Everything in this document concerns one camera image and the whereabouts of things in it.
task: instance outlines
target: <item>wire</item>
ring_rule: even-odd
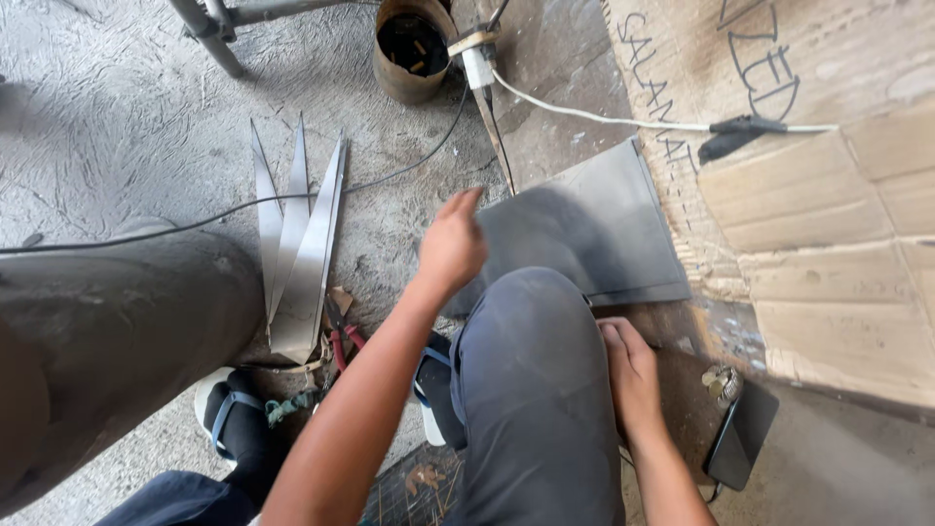
[[[627,457],[625,457],[624,451],[622,449],[619,451],[620,451],[620,458],[623,459],[624,462],[632,466],[633,469],[637,469],[637,466],[633,463],[633,460],[630,460]],[[711,494],[711,498],[705,501],[704,504],[711,505],[714,501],[717,500],[718,497],[721,496],[721,491],[723,490],[724,490],[724,484],[721,484],[720,482],[718,482],[717,485],[714,486],[714,492]]]
[[[487,23],[487,31],[490,31],[491,28],[494,27],[494,24],[499,22],[500,15],[503,14],[503,9],[507,8],[507,4],[509,2],[510,0],[503,0],[503,2],[500,4],[500,7],[498,7],[496,11],[494,11],[494,16],[490,17],[490,21]]]
[[[714,493],[711,494],[711,498],[705,501],[705,504],[711,505],[714,501],[721,496],[721,491],[724,490],[724,484],[720,482],[717,483],[717,486],[714,487]]]
[[[679,123],[648,123],[646,121],[637,121],[634,119],[619,119],[614,117],[602,117],[600,115],[595,115],[594,113],[575,110],[572,108],[562,108],[561,106],[554,106],[547,102],[542,102],[532,95],[527,95],[516,88],[512,87],[508,82],[503,80],[503,77],[496,71],[496,68],[491,65],[491,69],[494,71],[494,78],[503,84],[504,88],[512,91],[516,96],[525,99],[540,108],[544,108],[549,111],[554,111],[556,113],[565,113],[566,115],[576,115],[578,117],[583,117],[585,119],[591,119],[592,121],[597,121],[604,124],[633,124],[635,126],[643,128],[655,128],[655,129],[668,129],[668,130],[687,130],[687,131],[711,131],[710,124],[679,124]],[[803,125],[803,126],[788,126],[786,128],[787,132],[791,133],[819,133],[826,132],[838,129],[836,124],[820,124],[820,125]]]
[[[385,181],[388,181],[396,177],[397,175],[403,172],[416,168],[417,166],[427,161],[429,157],[431,157],[438,150],[441,149],[441,146],[445,143],[445,141],[448,140],[448,137],[450,137],[452,132],[454,131],[455,125],[458,124],[458,120],[461,118],[461,113],[464,111],[465,101],[468,99],[468,89],[469,89],[469,85],[467,81],[465,81],[465,91],[461,95],[461,104],[458,106],[458,112],[454,116],[454,121],[452,122],[451,127],[448,128],[448,133],[446,133],[445,136],[441,138],[441,141],[439,141],[439,144],[436,145],[436,147],[433,148],[431,152],[427,153],[421,159],[419,159],[418,161],[412,163],[411,165],[405,168],[401,168],[393,173],[384,175],[383,177],[380,177],[376,181],[371,181],[370,183],[358,184],[356,186],[346,188],[341,193],[350,194],[351,192],[363,190],[364,188],[368,188],[369,186],[373,186],[374,184],[383,183]],[[171,234],[178,234],[179,232],[184,232],[186,230],[192,230],[193,228],[198,228],[200,226],[208,225],[234,212],[239,212],[247,207],[257,205],[260,203],[264,203],[267,201],[278,200],[278,199],[288,199],[292,197],[315,197],[315,196],[318,196],[318,192],[309,192],[307,194],[290,194],[287,196],[264,197],[262,199],[254,199],[253,201],[247,201],[245,203],[241,203],[233,208],[225,210],[224,212],[212,215],[208,219],[203,219],[201,221],[198,221],[196,223],[192,223],[186,226],[177,226],[175,228],[170,228],[168,230],[160,230],[158,232],[152,232],[150,234],[142,234],[139,236],[131,236],[127,238],[119,238],[116,240],[99,241],[99,242],[92,242],[92,243],[69,243],[69,244],[54,244],[54,245],[38,245],[38,246],[20,247],[20,248],[0,248],[0,256],[13,255],[13,254],[30,254],[30,253],[35,253],[35,252],[58,252],[58,251],[63,251],[63,250],[86,250],[86,249],[92,249],[92,248],[107,248],[110,246],[117,246],[117,245],[137,242],[137,241],[146,241],[146,240],[151,240],[153,238],[168,236]]]
[[[503,138],[500,137],[500,128],[496,126],[496,117],[494,116],[494,92],[490,86],[484,86],[482,89],[483,99],[487,102],[487,109],[490,110],[490,122],[494,124],[494,133],[496,133],[496,142],[500,145],[500,151],[503,153],[503,163],[507,165],[507,185],[510,187],[510,196],[516,195],[516,189],[513,186],[513,170],[510,168],[510,159],[507,158],[507,148],[503,144]]]

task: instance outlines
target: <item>black cable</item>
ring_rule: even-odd
[[[624,462],[626,462],[627,464],[633,466],[633,469],[637,469],[637,466],[633,464],[633,460],[630,460],[627,457],[625,457],[623,451],[620,451],[620,458],[623,459]],[[711,494],[710,499],[705,501],[705,504],[711,505],[714,501],[717,500],[718,497],[721,496],[721,491],[723,490],[724,490],[724,484],[721,484],[720,482],[718,482],[717,485],[714,486],[714,493]]]
[[[373,186],[374,184],[383,183],[389,179],[394,178],[395,176],[403,172],[416,168],[417,166],[427,161],[429,157],[431,157],[438,150],[441,149],[441,146],[445,143],[445,141],[448,140],[448,137],[454,131],[454,126],[458,124],[458,120],[461,118],[461,112],[464,110],[464,107],[465,107],[465,101],[468,99],[468,89],[469,87],[466,82],[465,92],[463,95],[461,95],[461,104],[458,106],[458,113],[457,115],[454,116],[454,121],[452,122],[452,126],[448,128],[448,133],[446,133],[445,136],[441,138],[441,141],[439,142],[439,144],[435,148],[433,148],[431,152],[429,152],[424,157],[422,157],[418,161],[412,163],[411,165],[405,168],[401,168],[393,173],[384,175],[383,177],[380,177],[376,181],[371,181],[370,183],[363,183],[363,184],[358,184],[356,186],[352,186],[350,188],[345,188],[344,191],[342,191],[341,193],[350,194],[351,192],[356,192],[357,190],[363,190],[364,188]],[[132,236],[128,238],[120,238],[117,240],[99,241],[99,242],[93,242],[93,243],[71,243],[71,244],[53,244],[53,245],[45,245],[45,246],[39,245],[39,246],[20,247],[20,248],[0,248],[0,256],[11,255],[11,254],[29,254],[29,253],[34,253],[34,252],[58,252],[58,251],[63,251],[63,250],[84,250],[84,249],[91,249],[91,248],[107,248],[109,246],[117,246],[117,245],[122,245],[126,243],[137,242],[137,241],[151,240],[153,238],[158,238],[161,236],[168,236],[170,234],[178,234],[179,232],[184,232],[186,230],[191,230],[193,228],[198,228],[199,226],[204,226],[204,225],[213,223],[221,219],[222,217],[226,217],[234,212],[238,212],[247,207],[257,205],[260,203],[264,203],[267,201],[272,201],[275,199],[288,199],[291,197],[315,197],[315,196],[318,196],[318,192],[309,192],[307,194],[290,194],[287,196],[264,197],[262,199],[254,199],[253,201],[248,201],[246,203],[239,204],[234,208],[227,209],[224,212],[221,212],[217,215],[213,215],[209,217],[208,219],[204,219],[196,223],[192,223],[190,225],[177,226],[175,228],[170,228],[168,230],[160,230],[158,232],[152,232],[151,234],[143,234],[140,236]]]
[[[503,10],[507,8],[509,2],[510,0],[503,0],[500,7],[494,11],[494,16],[490,17],[490,21],[487,23],[487,31],[490,31],[494,27],[494,24],[500,21],[500,15],[503,14]]]
[[[481,91],[483,92],[483,99],[487,102],[487,109],[490,110],[490,122],[494,124],[496,142],[500,144],[500,151],[503,153],[503,164],[507,165],[507,175],[510,178],[510,194],[512,196],[516,191],[516,188],[513,187],[513,170],[510,169],[510,159],[507,158],[507,149],[503,145],[503,138],[500,137],[500,129],[496,127],[496,117],[494,117],[494,92],[490,89],[490,86],[484,86]]]
[[[711,505],[717,498],[721,495],[721,491],[724,490],[724,484],[720,482],[717,483],[717,486],[714,487],[714,493],[711,494],[711,498],[708,499],[705,504]]]

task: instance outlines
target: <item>pliers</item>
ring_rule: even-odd
[[[344,359],[344,343],[341,341],[341,333],[347,334],[348,338],[350,338],[360,350],[364,349],[367,340],[357,333],[356,325],[348,325],[347,320],[341,315],[340,307],[331,299],[330,295],[324,297],[324,312],[328,314],[328,320],[331,321],[331,328],[333,329],[329,340],[335,350],[335,364],[338,365],[338,370],[343,372],[347,369],[348,364]]]

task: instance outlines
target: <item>metal sheet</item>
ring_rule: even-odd
[[[595,305],[691,297],[635,137],[482,211],[478,222],[490,257],[445,315],[468,314],[489,284],[523,267],[562,272]]]
[[[269,345],[296,363],[305,363],[318,342],[322,321],[322,283],[327,280],[328,258],[334,241],[334,219],[340,201],[339,181],[343,174],[344,133],[331,156],[324,174],[315,208],[299,245],[295,266],[279,305],[279,311],[269,328]]]
[[[305,123],[302,114],[298,116],[298,126],[295,127],[295,153],[293,154],[292,171],[289,172],[289,191],[287,196],[307,194],[309,192],[309,174],[305,164]],[[309,226],[309,200],[306,197],[293,197],[285,199],[286,212],[282,220],[282,235],[280,236],[280,253],[276,261],[276,274],[273,278],[273,295],[269,305],[269,323],[276,318],[279,310],[282,291],[289,282],[289,274],[295,266],[295,257],[299,245]]]
[[[253,144],[253,171],[256,177],[256,198],[265,199],[276,196],[273,178],[269,176],[269,165],[256,135],[253,120],[250,120]],[[266,306],[266,322],[271,319],[273,299],[273,280],[276,275],[276,261],[279,257],[280,236],[282,235],[282,209],[278,201],[266,201],[256,205],[256,216],[260,229],[260,263],[263,269],[263,293]]]

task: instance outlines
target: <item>black clip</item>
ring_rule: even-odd
[[[698,159],[704,165],[736,152],[740,147],[765,133],[785,133],[788,126],[756,115],[741,115],[712,124],[709,128],[715,135],[698,148]]]

